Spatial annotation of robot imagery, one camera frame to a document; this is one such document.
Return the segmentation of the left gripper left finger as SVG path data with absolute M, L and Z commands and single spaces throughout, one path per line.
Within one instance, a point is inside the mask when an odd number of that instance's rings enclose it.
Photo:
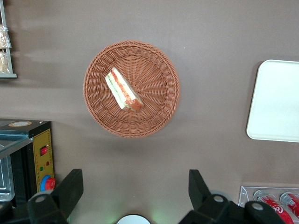
M 40 193 L 27 204 L 32 224 L 66 224 L 84 192 L 83 172 L 73 169 L 51 193 Z

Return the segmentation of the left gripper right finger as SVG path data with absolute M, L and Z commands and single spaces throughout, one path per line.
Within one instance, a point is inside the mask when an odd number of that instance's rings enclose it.
M 249 201 L 240 207 L 221 194 L 212 194 L 202 175 L 189 170 L 189 198 L 193 209 L 181 224 L 283 224 L 274 209 L 263 203 Z

